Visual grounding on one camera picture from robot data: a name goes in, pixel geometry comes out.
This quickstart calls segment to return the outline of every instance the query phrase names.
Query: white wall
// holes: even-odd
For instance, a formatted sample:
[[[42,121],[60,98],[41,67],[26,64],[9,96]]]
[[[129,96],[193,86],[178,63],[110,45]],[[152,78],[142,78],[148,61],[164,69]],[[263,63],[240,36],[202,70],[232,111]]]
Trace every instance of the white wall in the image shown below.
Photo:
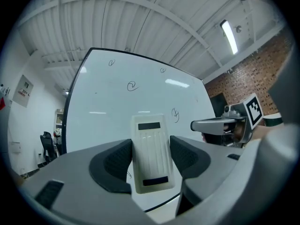
[[[44,71],[39,52],[29,56],[16,32],[1,54],[0,83],[11,89],[9,99],[13,98],[22,75],[33,84],[30,99],[26,108],[13,101],[8,121],[8,148],[10,142],[20,142],[22,148],[19,154],[9,153],[11,166],[18,174],[35,170],[44,162],[43,155],[38,155],[43,154],[39,136],[44,131],[53,133],[55,110],[63,108],[65,103]]]

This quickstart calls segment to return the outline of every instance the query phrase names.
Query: ceiling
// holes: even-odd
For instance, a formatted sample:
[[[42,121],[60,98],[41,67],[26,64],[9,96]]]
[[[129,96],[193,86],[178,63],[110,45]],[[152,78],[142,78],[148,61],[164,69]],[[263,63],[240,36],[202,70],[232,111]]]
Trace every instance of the ceiling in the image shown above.
[[[228,20],[233,55],[220,23]],[[32,0],[17,28],[29,54],[68,89],[90,47],[128,51],[209,82],[255,52],[284,26],[256,0]]]

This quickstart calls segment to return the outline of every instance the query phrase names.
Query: fluorescent light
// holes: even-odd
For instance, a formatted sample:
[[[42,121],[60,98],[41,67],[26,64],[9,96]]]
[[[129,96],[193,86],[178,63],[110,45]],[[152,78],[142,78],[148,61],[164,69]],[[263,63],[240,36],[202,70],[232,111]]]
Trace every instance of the fluorescent light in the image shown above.
[[[223,31],[225,32],[227,39],[230,43],[231,50],[233,54],[236,54],[238,52],[238,47],[236,46],[236,42],[234,39],[233,31],[231,30],[231,27],[229,25],[229,22],[224,20],[221,22],[221,27]]]
[[[105,112],[89,112],[89,113],[93,113],[93,114],[106,114]]]
[[[183,87],[183,88],[189,87],[188,84],[185,84],[185,83],[183,83],[183,82],[178,82],[178,81],[175,81],[175,80],[172,80],[172,79],[167,79],[167,80],[165,81],[165,83],[177,85],[177,86],[180,86],[180,87]]]
[[[86,73],[86,68],[85,68],[85,67],[82,67],[82,68],[80,69],[80,73]]]

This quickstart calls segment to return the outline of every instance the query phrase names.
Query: office chair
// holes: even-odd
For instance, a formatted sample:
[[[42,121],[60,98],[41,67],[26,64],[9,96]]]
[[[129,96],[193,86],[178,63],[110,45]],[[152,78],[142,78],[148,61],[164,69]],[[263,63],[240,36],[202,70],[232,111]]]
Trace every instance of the office chair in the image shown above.
[[[44,148],[44,158],[46,160],[47,163],[52,162],[55,158],[57,158],[56,156],[56,152],[54,150],[53,147],[53,141],[52,141],[52,137],[51,134],[48,132],[44,132],[43,135],[40,135],[40,139]]]

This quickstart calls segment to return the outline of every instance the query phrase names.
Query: red brick wall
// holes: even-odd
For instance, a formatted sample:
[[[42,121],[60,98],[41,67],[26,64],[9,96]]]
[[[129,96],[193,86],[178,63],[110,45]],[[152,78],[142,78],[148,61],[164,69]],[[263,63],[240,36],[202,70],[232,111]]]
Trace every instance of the red brick wall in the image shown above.
[[[276,73],[291,49],[288,29],[281,32],[232,68],[231,74],[222,74],[205,85],[210,97],[223,93],[228,104],[234,104],[255,92],[264,115],[278,110],[268,94],[276,79]]]

